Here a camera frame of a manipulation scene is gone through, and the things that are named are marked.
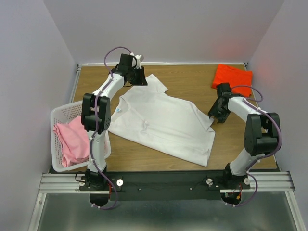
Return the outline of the white t-shirt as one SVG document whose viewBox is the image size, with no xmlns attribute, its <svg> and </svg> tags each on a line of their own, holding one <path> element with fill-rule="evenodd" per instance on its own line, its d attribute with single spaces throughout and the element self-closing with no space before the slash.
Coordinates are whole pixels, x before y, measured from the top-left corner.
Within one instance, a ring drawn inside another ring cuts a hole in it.
<svg viewBox="0 0 308 231">
<path fill-rule="evenodd" d="M 213 119 L 194 103 L 168 96 L 149 75 L 119 98 L 109 132 L 182 160 L 207 166 L 214 143 Z"/>
</svg>

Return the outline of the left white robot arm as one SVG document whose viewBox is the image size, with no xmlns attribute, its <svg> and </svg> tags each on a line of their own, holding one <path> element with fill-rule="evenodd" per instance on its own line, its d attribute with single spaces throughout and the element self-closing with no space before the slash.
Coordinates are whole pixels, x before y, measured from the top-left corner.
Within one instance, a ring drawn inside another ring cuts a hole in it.
<svg viewBox="0 0 308 231">
<path fill-rule="evenodd" d="M 111 100 L 123 87 L 146 86 L 143 55 L 121 54 L 119 63 L 108 70 L 107 80 L 94 92 L 86 93 L 82 99 L 81 123 L 89 139 L 89 164 L 85 173 L 85 183 L 102 190 L 108 180 L 105 155 L 111 148 L 105 149 L 109 137 L 107 131 L 111 125 Z"/>
</svg>

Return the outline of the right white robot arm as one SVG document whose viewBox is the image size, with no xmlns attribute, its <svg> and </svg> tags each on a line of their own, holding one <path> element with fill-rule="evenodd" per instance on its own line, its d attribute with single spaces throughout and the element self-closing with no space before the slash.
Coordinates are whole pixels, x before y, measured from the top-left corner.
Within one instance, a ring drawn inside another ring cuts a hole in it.
<svg viewBox="0 0 308 231">
<path fill-rule="evenodd" d="M 233 93 L 229 83 L 221 83 L 217 85 L 217 99 L 208 116 L 225 123 L 231 112 L 246 125 L 243 150 L 216 178 L 216 182 L 228 189 L 243 182 L 252 166 L 277 153 L 282 145 L 279 115 L 263 111 L 244 96 Z"/>
</svg>

